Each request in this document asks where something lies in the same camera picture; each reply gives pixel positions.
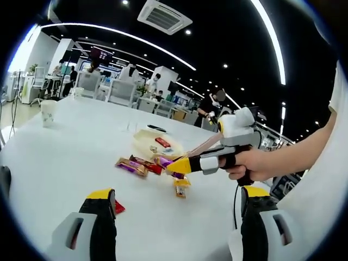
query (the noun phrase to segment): black handle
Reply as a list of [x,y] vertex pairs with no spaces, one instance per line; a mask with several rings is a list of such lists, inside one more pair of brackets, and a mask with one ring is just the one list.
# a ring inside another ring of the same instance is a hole
[[[223,167],[221,167],[222,169],[226,170],[226,169],[230,169],[232,167],[235,166],[235,155],[237,155],[238,153],[242,152],[242,151],[248,151],[250,150],[250,146],[249,145],[245,145],[245,146],[237,146],[235,148],[235,152],[234,153],[230,153],[227,155],[223,155],[223,157],[226,158],[226,163]],[[254,183],[254,181],[252,181],[250,179],[250,170],[246,170],[245,171],[245,175],[242,176],[240,179],[237,179],[238,185],[240,187],[244,187],[244,186],[248,186]]]

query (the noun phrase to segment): paper cup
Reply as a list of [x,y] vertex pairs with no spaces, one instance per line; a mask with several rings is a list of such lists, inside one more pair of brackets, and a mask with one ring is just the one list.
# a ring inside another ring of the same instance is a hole
[[74,92],[73,92],[73,95],[72,97],[75,99],[76,97],[81,97],[82,96],[82,93],[85,89],[81,88],[81,87],[76,87],[74,88]]
[[53,100],[47,100],[41,102],[41,117],[42,125],[44,127],[50,127],[53,124],[54,112],[57,106],[57,102]]

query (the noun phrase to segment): ceiling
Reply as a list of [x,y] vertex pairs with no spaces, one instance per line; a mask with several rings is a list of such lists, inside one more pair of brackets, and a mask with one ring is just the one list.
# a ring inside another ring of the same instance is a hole
[[[143,57],[158,65],[172,66],[180,82],[203,94],[221,86],[241,106],[254,103],[267,117],[267,126],[279,131],[282,102],[287,114],[283,134],[292,140],[302,139],[323,126],[330,113],[336,58],[320,37],[310,19],[286,1],[261,0],[277,34],[284,60],[286,85],[280,84],[279,68],[269,33],[249,0],[200,1],[161,0],[181,12],[193,23],[167,35],[137,21],[146,0],[60,0],[55,13],[62,22],[79,22],[114,28],[142,39],[180,57],[197,70],[193,71],[173,57],[143,42],[122,34],[97,28],[67,26],[45,28],[47,34],[75,41],[93,42]],[[90,45],[81,43],[85,49]],[[132,59],[115,51],[115,56]],[[135,63],[154,69],[151,63]],[[235,108],[230,100],[226,105]]]

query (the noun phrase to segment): air conditioner vent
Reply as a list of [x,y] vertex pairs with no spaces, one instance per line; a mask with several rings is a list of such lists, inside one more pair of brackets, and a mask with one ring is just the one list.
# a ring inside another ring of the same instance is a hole
[[192,24],[191,19],[155,0],[147,0],[138,16],[138,21],[169,35]]

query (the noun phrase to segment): hand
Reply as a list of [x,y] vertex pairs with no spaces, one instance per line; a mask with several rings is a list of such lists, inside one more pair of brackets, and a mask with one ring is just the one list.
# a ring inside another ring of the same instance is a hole
[[[253,181],[265,181],[273,177],[271,168],[267,165],[269,152],[258,149],[243,151],[235,156],[235,167],[227,169],[230,179],[239,179],[245,175],[246,169],[250,170],[250,178]],[[219,166],[224,166],[226,159],[222,158]]]

